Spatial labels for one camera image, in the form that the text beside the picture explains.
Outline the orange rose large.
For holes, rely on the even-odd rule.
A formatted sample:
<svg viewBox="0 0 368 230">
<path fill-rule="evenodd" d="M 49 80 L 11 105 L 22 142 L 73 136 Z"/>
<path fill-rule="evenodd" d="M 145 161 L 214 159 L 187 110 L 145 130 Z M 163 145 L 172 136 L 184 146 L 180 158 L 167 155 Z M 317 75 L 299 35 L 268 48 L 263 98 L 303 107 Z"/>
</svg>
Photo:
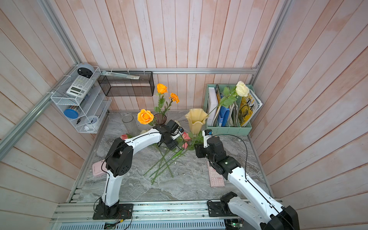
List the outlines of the orange rose large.
<svg viewBox="0 0 368 230">
<path fill-rule="evenodd" d="M 155 116 L 149 110 L 142 109 L 138 115 L 137 120 L 143 125 L 155 126 L 157 124 Z"/>
</svg>

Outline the orange carnation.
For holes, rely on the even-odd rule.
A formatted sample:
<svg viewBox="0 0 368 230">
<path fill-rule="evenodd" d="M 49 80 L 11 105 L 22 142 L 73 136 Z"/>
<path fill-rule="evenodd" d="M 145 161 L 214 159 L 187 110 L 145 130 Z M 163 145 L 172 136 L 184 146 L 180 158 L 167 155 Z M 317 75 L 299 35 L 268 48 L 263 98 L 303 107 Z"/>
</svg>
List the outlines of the orange carnation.
<svg viewBox="0 0 368 230">
<path fill-rule="evenodd" d="M 176 103 L 176 104 L 180 103 L 180 99 L 179 99 L 179 97 L 176 94 L 171 93 L 170 94 L 170 97 L 169 97 L 169 101 L 168 102 L 165 102 L 165 106 L 164 106 L 164 110 L 163 110 L 163 115 L 166 115 L 166 113 L 168 111 L 170 111 L 171 106 L 172 106 L 173 103 Z"/>
</svg>

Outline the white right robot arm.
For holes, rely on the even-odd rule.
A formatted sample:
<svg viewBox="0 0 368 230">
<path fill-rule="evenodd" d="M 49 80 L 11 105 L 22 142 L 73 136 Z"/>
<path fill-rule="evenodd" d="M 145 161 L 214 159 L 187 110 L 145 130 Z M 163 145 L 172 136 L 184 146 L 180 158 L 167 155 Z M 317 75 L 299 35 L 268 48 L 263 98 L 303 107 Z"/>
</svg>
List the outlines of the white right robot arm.
<svg viewBox="0 0 368 230">
<path fill-rule="evenodd" d="M 203 144 L 195 146 L 198 158 L 206 158 L 210 166 L 227 181 L 232 183 L 249 203 L 244 202 L 234 192 L 229 192 L 221 199 L 222 212 L 232 213 L 256 230 L 298 230 L 299 217 L 296 210 L 285 207 L 266 193 L 246 172 L 246 169 L 231 156 L 228 156 L 218 136 L 212 130 L 202 132 Z"/>
</svg>

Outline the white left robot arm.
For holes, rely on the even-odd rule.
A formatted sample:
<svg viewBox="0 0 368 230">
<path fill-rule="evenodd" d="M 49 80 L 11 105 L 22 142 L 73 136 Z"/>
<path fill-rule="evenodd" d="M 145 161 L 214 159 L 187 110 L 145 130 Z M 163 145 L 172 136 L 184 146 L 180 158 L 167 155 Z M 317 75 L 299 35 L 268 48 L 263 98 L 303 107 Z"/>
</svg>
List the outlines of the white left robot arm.
<svg viewBox="0 0 368 230">
<path fill-rule="evenodd" d="M 152 144 L 165 144 L 172 150 L 178 146 L 176 139 L 184 133 L 184 129 L 175 121 L 170 120 L 166 125 L 156 125 L 149 131 L 136 137 L 114 140 L 104 162 L 107 179 L 102 202 L 108 208 L 119 203 L 119 191 L 125 175 L 132 166 L 134 154 Z"/>
</svg>

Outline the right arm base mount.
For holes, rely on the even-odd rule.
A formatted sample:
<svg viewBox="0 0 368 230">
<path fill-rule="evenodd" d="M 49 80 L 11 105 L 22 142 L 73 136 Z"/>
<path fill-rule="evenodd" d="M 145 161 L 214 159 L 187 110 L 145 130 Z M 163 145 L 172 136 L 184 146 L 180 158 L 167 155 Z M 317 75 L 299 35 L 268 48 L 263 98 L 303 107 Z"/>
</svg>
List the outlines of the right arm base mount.
<svg viewBox="0 0 368 230">
<path fill-rule="evenodd" d="M 228 207 L 228 202 L 231 198 L 237 197 L 234 192 L 229 192 L 220 198 L 220 201 L 214 202 L 212 200 L 207 201 L 207 207 L 210 217 L 236 217 Z"/>
</svg>

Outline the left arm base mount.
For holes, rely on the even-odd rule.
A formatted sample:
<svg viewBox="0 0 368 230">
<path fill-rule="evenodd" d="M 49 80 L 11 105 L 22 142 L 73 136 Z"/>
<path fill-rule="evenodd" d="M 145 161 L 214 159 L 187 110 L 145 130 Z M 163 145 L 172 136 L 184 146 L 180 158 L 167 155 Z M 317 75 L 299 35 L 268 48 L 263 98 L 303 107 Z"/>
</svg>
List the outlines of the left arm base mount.
<svg viewBox="0 0 368 230">
<path fill-rule="evenodd" d="M 119 204 L 115 203 L 113 206 L 108 207 L 102 201 L 100 197 L 94 203 L 94 215 L 93 220 L 100 219 L 132 219 L 133 204 Z"/>
</svg>

